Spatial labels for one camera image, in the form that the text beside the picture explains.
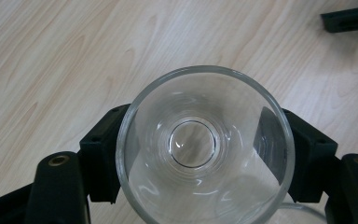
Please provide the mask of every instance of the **wooden table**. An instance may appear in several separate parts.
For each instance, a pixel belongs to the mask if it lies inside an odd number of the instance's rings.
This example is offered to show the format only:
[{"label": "wooden table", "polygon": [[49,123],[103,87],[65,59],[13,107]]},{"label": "wooden table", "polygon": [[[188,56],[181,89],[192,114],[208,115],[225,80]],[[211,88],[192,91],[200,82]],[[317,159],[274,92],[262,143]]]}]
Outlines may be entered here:
[{"label": "wooden table", "polygon": [[[0,195],[79,140],[110,108],[176,68],[247,74],[282,107],[358,153],[358,32],[320,14],[358,1],[0,1]],[[120,192],[93,223],[143,223]]]}]

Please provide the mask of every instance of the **glass bowl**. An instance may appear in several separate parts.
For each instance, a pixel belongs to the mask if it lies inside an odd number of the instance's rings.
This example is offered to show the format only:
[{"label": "glass bowl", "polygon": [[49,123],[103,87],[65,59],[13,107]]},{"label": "glass bowl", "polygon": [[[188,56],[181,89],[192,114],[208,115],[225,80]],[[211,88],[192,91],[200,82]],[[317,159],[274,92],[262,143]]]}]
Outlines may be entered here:
[{"label": "glass bowl", "polygon": [[133,101],[117,173],[146,223],[263,223],[294,171],[290,126],[257,82],[218,66],[160,77]]}]

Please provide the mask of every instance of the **black object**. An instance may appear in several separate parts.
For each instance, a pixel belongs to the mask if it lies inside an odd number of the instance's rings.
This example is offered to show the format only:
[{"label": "black object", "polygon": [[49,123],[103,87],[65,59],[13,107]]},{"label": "black object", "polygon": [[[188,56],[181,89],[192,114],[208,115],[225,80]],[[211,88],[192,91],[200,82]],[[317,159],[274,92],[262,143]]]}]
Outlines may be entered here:
[{"label": "black object", "polygon": [[116,172],[116,142],[129,106],[122,105],[107,112],[80,141],[78,156],[92,202],[116,202],[120,190]]},{"label": "black object", "polygon": [[358,31],[358,8],[325,13],[321,17],[329,33]]},{"label": "black object", "polygon": [[[81,140],[80,151],[60,152],[43,159],[33,185],[0,198],[0,224],[90,223],[87,195],[94,202],[114,203],[119,191],[115,165],[117,134],[129,105],[109,111]],[[358,155],[335,157],[337,143],[292,112],[284,110],[292,128],[296,168],[290,195],[296,202],[317,203],[329,195],[325,207],[329,224],[358,223]],[[263,109],[259,132],[279,132],[276,117]],[[267,144],[278,144],[272,139]],[[264,160],[274,172],[279,166]]]}]

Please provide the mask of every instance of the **clear glass cup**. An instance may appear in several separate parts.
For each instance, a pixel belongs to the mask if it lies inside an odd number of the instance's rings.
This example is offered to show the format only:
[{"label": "clear glass cup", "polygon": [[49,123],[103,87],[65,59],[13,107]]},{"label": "clear glass cup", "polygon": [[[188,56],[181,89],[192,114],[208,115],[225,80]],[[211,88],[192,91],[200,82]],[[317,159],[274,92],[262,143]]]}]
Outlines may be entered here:
[{"label": "clear glass cup", "polygon": [[264,223],[289,189],[295,151],[274,98],[246,75],[181,68],[133,101],[117,173],[146,223]]}]

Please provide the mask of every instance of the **light wood tabletop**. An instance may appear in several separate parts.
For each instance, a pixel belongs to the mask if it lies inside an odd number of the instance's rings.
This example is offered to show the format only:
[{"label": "light wood tabletop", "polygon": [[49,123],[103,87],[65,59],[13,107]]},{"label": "light wood tabletop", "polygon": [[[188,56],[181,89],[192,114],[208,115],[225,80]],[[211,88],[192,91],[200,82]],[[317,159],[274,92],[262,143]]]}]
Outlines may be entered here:
[{"label": "light wood tabletop", "polygon": [[[358,32],[329,34],[321,13],[357,0],[0,1],[0,196],[157,77],[212,64],[243,72],[358,153]],[[144,223],[122,191],[93,223]]]}]

